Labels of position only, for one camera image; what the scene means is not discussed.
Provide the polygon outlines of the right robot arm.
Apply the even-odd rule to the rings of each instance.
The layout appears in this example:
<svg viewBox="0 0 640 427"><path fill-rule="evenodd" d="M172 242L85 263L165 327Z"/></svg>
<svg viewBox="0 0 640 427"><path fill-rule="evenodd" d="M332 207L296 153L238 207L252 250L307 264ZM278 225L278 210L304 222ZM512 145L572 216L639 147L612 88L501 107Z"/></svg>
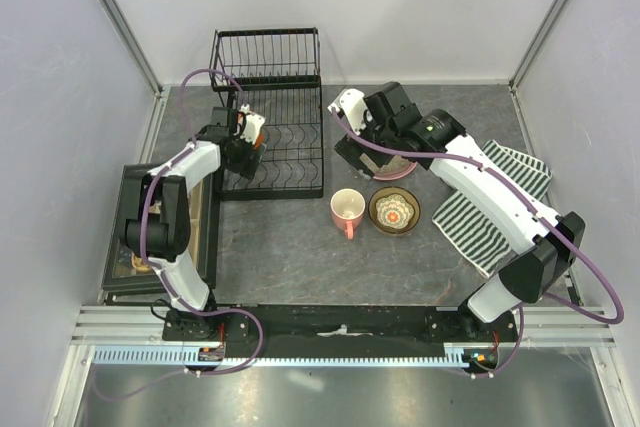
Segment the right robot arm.
<svg viewBox="0 0 640 427"><path fill-rule="evenodd" d="M502 240L513 258L461 305L458 328L467 339L483 339L506 312L533 304L575 262L586 228L575 212L561 215L520 186L479 147L449 112L422 113L404 87L388 82L365 94L343 90L328 107L344 129L336 150L350 165L371 173L393 157L411 160L455 189L458 199L444 220L449 234L486 258Z"/></svg>

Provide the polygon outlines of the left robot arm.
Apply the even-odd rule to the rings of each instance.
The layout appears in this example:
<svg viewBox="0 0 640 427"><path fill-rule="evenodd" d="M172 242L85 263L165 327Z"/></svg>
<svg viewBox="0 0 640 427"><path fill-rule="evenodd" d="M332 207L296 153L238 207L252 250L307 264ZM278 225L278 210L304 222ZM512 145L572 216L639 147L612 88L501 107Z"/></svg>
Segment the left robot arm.
<svg viewBox="0 0 640 427"><path fill-rule="evenodd" d="M151 268L168 294L165 333L189 340L211 339L220 325L213 290L188 251L191 192L220 169L253 179L266 151L265 117L248 104L224 112L224 125L204 126L163 164L122 179L116 235Z"/></svg>

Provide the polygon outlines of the pink mug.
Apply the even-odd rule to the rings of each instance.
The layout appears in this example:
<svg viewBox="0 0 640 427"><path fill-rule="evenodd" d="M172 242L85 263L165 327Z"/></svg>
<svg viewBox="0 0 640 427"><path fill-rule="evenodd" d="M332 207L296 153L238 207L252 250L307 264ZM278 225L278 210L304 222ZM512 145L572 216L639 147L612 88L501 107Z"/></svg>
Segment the pink mug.
<svg viewBox="0 0 640 427"><path fill-rule="evenodd" d="M330 209L334 225L348 240L353 240L355 230L361 223L367 204L357 190L344 188L333 194Z"/></svg>

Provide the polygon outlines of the beige patterned cup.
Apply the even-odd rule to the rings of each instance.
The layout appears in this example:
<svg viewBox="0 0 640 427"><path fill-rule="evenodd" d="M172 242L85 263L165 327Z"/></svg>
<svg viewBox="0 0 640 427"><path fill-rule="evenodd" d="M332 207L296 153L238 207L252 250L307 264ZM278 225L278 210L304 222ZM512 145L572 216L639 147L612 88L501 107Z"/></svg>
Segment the beige patterned cup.
<svg viewBox="0 0 640 427"><path fill-rule="evenodd" d="M421 206L408 190L388 186L378 189L370 197L368 216L380 232L402 236L417 226L421 218Z"/></svg>

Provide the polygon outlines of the orange mug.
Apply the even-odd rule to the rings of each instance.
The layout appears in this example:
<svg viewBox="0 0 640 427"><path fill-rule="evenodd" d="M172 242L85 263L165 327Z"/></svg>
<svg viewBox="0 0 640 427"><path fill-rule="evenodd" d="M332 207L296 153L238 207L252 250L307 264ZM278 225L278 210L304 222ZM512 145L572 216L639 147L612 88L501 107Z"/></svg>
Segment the orange mug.
<svg viewBox="0 0 640 427"><path fill-rule="evenodd" d="M255 142L253 144L253 149L254 150L258 150L261 147L261 145L263 144L263 142L264 142L264 133L260 132L258 134L258 136L256 137L256 139L255 139Z"/></svg>

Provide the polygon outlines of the white patterned bowl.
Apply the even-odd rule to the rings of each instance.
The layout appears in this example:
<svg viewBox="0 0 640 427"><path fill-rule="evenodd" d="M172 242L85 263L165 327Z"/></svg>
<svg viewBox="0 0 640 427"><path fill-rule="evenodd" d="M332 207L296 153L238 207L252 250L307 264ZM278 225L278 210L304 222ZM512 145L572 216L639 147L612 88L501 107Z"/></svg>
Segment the white patterned bowl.
<svg viewBox="0 0 640 427"><path fill-rule="evenodd" d="M390 194L375 203L375 220L389 229L405 229L414 215L414 206L401 194Z"/></svg>

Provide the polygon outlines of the pink plate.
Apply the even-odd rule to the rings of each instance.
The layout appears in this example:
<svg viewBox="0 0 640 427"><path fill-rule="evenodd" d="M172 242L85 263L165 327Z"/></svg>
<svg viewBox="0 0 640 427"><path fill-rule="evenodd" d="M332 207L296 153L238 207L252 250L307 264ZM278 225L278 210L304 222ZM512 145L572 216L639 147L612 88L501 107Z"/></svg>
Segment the pink plate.
<svg viewBox="0 0 640 427"><path fill-rule="evenodd" d="M390 173L381 173L380 170L383 166L380 167L379 170L374 174L373 179L378 181L393 181L409 175L416 168L416 163L409 160L407 161L409 162L409 164L402 171L397 170Z"/></svg>

